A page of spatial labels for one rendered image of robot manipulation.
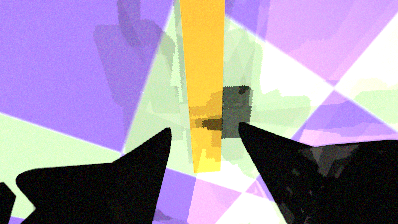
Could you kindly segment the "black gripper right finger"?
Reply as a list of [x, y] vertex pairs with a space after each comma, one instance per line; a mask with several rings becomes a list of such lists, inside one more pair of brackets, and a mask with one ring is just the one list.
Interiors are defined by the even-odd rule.
[[398, 161], [398, 140], [314, 147], [245, 122], [238, 132], [286, 224], [313, 224], [341, 166]]

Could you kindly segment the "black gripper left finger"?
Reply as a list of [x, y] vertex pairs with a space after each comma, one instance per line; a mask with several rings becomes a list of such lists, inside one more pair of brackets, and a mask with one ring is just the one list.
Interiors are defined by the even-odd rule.
[[171, 141], [167, 127], [111, 163], [33, 168], [15, 183], [36, 208], [104, 199], [119, 224], [152, 224]]

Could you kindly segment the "yellow bar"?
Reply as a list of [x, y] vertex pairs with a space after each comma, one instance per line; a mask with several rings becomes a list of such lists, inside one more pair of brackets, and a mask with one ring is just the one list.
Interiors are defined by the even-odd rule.
[[180, 0], [194, 173], [221, 171], [225, 0]]

